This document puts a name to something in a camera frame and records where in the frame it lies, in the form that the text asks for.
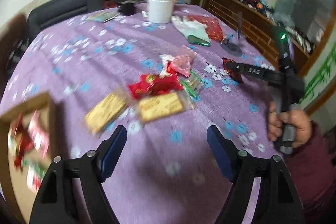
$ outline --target wrapped biscuit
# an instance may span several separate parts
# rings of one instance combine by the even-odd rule
[[[134,101],[133,107],[142,123],[194,109],[190,97],[184,90],[145,97]]]
[[[97,134],[115,120],[126,109],[129,98],[122,90],[115,90],[101,100],[85,115],[85,123],[93,134]]]

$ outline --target plastic bag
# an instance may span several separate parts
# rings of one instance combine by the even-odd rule
[[[188,109],[194,109],[190,97],[184,90],[145,97],[141,100],[133,101],[132,105],[141,123],[151,122]]]

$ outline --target red fabric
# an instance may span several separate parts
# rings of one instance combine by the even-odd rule
[[[224,34],[217,18],[190,15],[187,16],[187,19],[190,21],[196,20],[202,24],[205,24],[207,26],[206,32],[210,39],[218,41],[221,41],[223,39]]]
[[[312,122],[311,139],[286,158],[299,196],[306,223],[336,223],[336,169],[317,124]]]

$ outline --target red snack wrapper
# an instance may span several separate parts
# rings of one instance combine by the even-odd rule
[[[190,21],[196,20],[202,24],[205,24],[207,26],[206,32],[210,39],[218,41],[223,39],[224,34],[217,18],[189,15],[187,16],[187,19]]]
[[[234,60],[227,59],[227,58],[224,58],[224,57],[222,59],[223,59],[224,70],[226,71],[228,76],[230,76],[233,80],[235,80],[238,83],[243,83],[243,79],[242,79],[242,76],[240,74],[240,71],[233,71],[233,70],[230,70],[226,67],[226,63],[228,63],[230,61],[234,61]]]
[[[49,147],[49,137],[47,132],[45,132],[44,129],[40,126],[39,112],[37,110],[34,112],[34,115],[30,120],[28,133],[33,140],[35,149],[41,153],[42,157],[44,158]]]
[[[171,90],[182,90],[176,74],[160,78],[158,75],[147,74],[140,76],[140,82],[128,85],[134,99],[141,99],[146,95],[161,95]]]
[[[20,113],[17,119],[10,124],[10,134],[14,140],[15,155],[14,167],[22,170],[22,159],[25,152],[33,148],[33,142],[29,137],[27,130],[22,125],[22,114]]]
[[[176,56],[168,67],[185,77],[189,77],[191,70],[190,56],[187,54]]]

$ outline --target blue gripper pad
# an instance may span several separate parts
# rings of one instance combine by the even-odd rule
[[[233,182],[236,177],[234,170],[235,168],[234,158],[236,158],[235,153],[237,151],[237,148],[230,140],[226,140],[222,136],[222,134],[220,133],[220,131],[216,126],[210,126],[208,128],[207,141],[216,159],[219,169],[222,172],[222,175],[225,178],[227,178],[230,182]]]
[[[124,126],[118,126],[113,132],[112,136],[116,134],[113,143],[108,149],[105,157],[101,162],[101,179],[105,181],[107,178],[112,176],[115,166],[119,160],[121,152],[124,149],[126,140],[127,140],[127,130]]]

